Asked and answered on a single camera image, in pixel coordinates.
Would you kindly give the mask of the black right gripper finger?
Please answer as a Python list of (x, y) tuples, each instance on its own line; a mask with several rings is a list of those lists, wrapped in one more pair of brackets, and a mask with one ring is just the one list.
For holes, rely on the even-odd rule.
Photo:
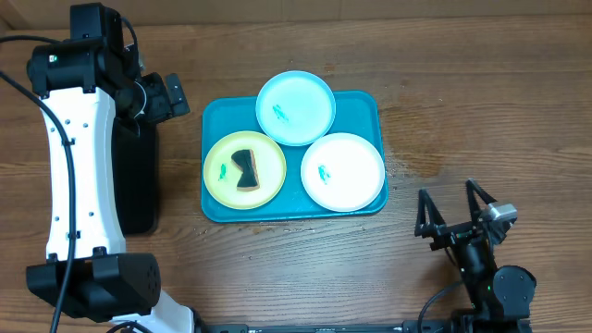
[(484, 204), (493, 204), (497, 201), (484, 191), (472, 178), (465, 181), (465, 188), (471, 217), (479, 217), (481, 215), (481, 208), (476, 197), (479, 197)]
[(445, 221), (436, 208), (428, 191), (418, 192), (418, 211), (415, 231), (437, 231), (445, 227)]

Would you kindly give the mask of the white plate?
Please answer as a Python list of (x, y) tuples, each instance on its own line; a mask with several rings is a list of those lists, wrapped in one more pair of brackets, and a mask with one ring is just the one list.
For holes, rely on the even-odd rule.
[(355, 134), (328, 134), (314, 142), (302, 158), (301, 181), (306, 193), (333, 212), (366, 207), (378, 197), (385, 179), (379, 151)]

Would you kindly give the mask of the black orange sponge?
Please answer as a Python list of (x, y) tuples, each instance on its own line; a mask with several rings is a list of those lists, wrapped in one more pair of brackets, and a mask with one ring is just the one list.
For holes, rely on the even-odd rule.
[(241, 172), (239, 181), (237, 183), (237, 190), (257, 190), (260, 184), (253, 150), (244, 149), (236, 151), (231, 155), (231, 161)]

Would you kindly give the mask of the yellow green plate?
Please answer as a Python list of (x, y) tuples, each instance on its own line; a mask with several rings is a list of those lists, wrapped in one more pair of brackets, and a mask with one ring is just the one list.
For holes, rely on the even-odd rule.
[[(238, 191), (241, 172), (231, 161), (239, 150), (254, 152), (259, 188)], [(203, 181), (210, 195), (220, 204), (233, 209), (254, 209), (270, 202), (284, 184), (287, 162), (278, 144), (260, 132), (243, 130), (231, 133), (207, 153), (203, 163)]]

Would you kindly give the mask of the light blue plate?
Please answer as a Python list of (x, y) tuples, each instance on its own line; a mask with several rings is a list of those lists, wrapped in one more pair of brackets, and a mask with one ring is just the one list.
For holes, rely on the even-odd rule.
[(255, 101), (262, 131), (288, 146), (304, 146), (328, 133), (337, 113), (334, 93), (315, 74), (290, 70), (264, 84)]

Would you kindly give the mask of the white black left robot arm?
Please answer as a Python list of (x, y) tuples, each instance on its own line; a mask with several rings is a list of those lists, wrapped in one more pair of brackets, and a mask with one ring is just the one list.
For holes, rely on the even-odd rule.
[(29, 290), (57, 315), (139, 332), (199, 332), (162, 288), (155, 257), (126, 238), (154, 230), (159, 123), (190, 108), (179, 78), (143, 74), (130, 23), (99, 3), (70, 9), (70, 36), (34, 49), (27, 70), (47, 128), (52, 222)]

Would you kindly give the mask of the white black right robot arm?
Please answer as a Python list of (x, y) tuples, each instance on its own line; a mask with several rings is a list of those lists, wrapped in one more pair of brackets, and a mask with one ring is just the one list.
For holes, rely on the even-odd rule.
[[(496, 264), (494, 248), (503, 243), (517, 221), (517, 209), (500, 203), (474, 179), (465, 181), (468, 222), (447, 225), (428, 191), (418, 192), (414, 235), (430, 238), (430, 249), (443, 250), (457, 268), (460, 279), (432, 296), (417, 319), (403, 324), (405, 332), (530, 332), (530, 303), (537, 280), (518, 265)], [(426, 320), (437, 300), (465, 287), (469, 309), (454, 310), (450, 318)]]

